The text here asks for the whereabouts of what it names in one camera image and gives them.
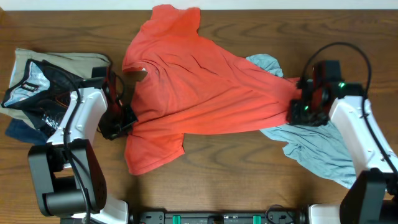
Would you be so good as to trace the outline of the red t-shirt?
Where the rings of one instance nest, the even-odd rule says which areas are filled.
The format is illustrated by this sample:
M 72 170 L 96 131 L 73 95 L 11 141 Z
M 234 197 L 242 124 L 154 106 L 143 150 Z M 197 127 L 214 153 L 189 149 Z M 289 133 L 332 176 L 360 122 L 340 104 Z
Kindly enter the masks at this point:
M 126 142 L 132 175 L 183 155 L 186 134 L 229 134 L 287 122 L 294 79 L 275 76 L 198 34 L 199 8 L 159 5 L 126 50 L 124 73 L 144 72 L 131 106 Z

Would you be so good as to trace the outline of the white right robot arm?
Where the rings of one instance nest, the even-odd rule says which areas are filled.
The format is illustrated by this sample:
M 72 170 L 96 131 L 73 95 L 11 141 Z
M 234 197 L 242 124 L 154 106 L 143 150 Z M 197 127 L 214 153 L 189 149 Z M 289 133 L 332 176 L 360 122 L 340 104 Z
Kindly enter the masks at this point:
M 359 83 L 304 82 L 292 100 L 290 124 L 331 122 L 342 135 L 356 180 L 339 205 L 311 205 L 308 223 L 397 223 L 397 156 L 373 116 Z

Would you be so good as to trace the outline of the light blue t-shirt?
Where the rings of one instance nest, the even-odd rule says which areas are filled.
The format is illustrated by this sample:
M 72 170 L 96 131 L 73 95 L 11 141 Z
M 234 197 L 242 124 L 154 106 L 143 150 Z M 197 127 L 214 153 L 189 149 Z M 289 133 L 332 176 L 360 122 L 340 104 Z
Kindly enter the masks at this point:
M 323 126 L 292 126 L 285 124 L 262 129 L 271 140 L 285 142 L 285 156 L 297 161 L 313 174 L 332 180 L 350 189 L 356 180 L 353 160 L 337 128 Z

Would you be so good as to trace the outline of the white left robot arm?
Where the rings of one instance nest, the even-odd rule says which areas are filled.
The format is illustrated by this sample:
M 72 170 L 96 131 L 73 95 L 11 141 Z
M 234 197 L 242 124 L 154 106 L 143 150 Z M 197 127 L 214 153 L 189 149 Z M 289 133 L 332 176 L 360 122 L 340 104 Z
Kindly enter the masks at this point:
M 107 194 L 92 143 L 99 129 L 106 139 L 120 137 L 125 121 L 114 84 L 84 87 L 70 95 L 60 126 L 46 144 L 28 153 L 40 212 L 62 223 L 129 223 L 129 205 Z

